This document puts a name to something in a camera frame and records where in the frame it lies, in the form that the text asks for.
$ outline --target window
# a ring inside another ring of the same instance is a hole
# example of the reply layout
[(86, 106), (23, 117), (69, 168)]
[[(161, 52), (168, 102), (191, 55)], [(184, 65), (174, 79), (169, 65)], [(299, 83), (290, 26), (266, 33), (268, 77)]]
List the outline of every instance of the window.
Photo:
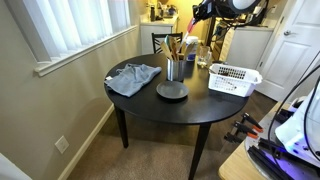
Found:
[(39, 63), (57, 64), (131, 27), (128, 0), (6, 0), (6, 4)]

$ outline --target beige carpet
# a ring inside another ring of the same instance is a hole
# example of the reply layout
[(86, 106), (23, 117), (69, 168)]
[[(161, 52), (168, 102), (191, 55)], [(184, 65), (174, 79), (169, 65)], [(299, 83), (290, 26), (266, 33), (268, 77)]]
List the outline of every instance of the beige carpet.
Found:
[[(186, 180), (193, 146), (129, 139), (124, 149), (119, 137), (98, 134), (68, 179)], [(194, 179), (219, 179), (217, 170), (228, 154), (203, 151)]]

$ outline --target cabinet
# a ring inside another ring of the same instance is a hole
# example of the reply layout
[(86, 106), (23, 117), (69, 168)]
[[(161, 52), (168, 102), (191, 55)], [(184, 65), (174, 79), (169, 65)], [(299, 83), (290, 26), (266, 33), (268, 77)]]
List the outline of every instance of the cabinet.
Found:
[(140, 23), (141, 32), (141, 50), (142, 55), (153, 54), (153, 45), (151, 33), (155, 34), (170, 34), (177, 32), (178, 16), (173, 16), (170, 19), (150, 22), (142, 20)]
[(272, 32), (273, 28), (265, 27), (231, 28), (224, 38), (219, 59), (232, 66), (256, 69)]

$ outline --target white machine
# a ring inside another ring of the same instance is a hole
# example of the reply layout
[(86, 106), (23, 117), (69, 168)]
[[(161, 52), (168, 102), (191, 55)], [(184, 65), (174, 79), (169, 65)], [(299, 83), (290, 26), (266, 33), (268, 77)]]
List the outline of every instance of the white machine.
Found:
[(311, 100), (312, 92), (309, 93), (294, 115), (276, 128), (275, 133), (290, 154), (320, 167), (320, 85), (318, 85), (314, 94), (306, 118), (307, 139), (315, 155), (308, 148), (304, 135), (305, 113)]
[[(194, 5), (193, 24), (213, 16), (222, 18), (236, 18), (241, 13), (253, 12), (262, 0), (203, 0), (199, 5)], [(263, 0), (267, 7), (269, 0)]]

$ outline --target wooden chair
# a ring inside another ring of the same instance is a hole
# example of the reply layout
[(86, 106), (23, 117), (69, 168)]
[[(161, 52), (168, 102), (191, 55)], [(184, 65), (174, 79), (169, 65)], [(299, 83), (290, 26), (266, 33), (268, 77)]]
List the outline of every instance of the wooden chair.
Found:
[(162, 49), (160, 48), (160, 44), (161, 44), (162, 41), (164, 41), (164, 38), (167, 35), (175, 37), (175, 38), (177, 38), (178, 42), (181, 42), (182, 41), (183, 32), (181, 32), (181, 33), (172, 33), (172, 34), (155, 34), (155, 33), (151, 33), (152, 44), (153, 44), (153, 53), (154, 54), (162, 52)]

